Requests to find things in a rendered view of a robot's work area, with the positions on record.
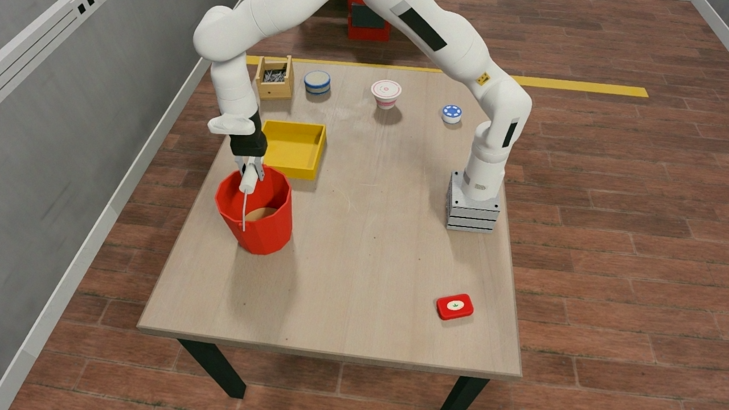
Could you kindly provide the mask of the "white yogurt cup with pink band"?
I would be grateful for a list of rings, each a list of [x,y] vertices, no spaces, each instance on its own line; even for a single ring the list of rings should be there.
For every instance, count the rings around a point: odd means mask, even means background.
[[[401,86],[395,81],[381,80],[376,81],[371,87],[375,100],[379,108],[390,109],[394,106],[398,96],[401,93]]]

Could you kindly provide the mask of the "blue and grey round tin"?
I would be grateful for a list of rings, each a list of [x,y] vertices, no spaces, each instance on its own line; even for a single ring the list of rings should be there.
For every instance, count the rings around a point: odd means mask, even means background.
[[[326,72],[309,72],[304,77],[305,90],[312,95],[323,95],[330,91],[330,75]]]

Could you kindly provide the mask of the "yellow shallow tray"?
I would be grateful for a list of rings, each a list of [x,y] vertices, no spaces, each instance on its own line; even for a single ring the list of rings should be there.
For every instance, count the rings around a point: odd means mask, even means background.
[[[285,174],[286,178],[315,179],[325,145],[326,125],[265,120],[262,132],[268,143],[264,158],[267,166]]]

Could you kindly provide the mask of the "red mint tin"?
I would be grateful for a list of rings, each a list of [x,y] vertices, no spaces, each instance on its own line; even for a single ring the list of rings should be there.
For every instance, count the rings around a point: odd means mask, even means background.
[[[442,320],[466,317],[474,311],[470,297],[466,294],[439,298],[436,306]]]

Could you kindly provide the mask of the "small wooden crate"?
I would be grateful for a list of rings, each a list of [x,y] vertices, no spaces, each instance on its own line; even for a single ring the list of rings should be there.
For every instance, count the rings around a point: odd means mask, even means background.
[[[265,56],[260,56],[256,76],[260,100],[292,99],[294,83],[292,56],[287,55],[287,58],[288,61],[265,61]]]

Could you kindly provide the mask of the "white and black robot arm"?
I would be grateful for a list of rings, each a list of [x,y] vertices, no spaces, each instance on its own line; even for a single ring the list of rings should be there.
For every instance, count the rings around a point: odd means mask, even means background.
[[[244,0],[234,11],[212,7],[194,32],[194,49],[212,62],[216,95],[238,100],[252,90],[247,49],[307,20],[328,0]],[[403,32],[448,77],[463,83],[488,115],[476,128],[461,181],[463,193],[495,198],[512,145],[530,115],[530,96],[490,59],[489,50],[460,15],[434,0],[363,0]],[[231,11],[231,13],[230,13]]]

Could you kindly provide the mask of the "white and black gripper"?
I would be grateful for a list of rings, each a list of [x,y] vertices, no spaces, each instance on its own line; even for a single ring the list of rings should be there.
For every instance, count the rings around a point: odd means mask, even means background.
[[[208,122],[210,132],[230,136],[230,149],[235,155],[235,163],[239,165],[241,178],[247,168],[242,156],[255,157],[258,179],[263,181],[265,173],[261,159],[266,154],[268,143],[262,132],[259,105],[253,90],[238,100],[224,100],[217,96],[217,103],[220,117]]]

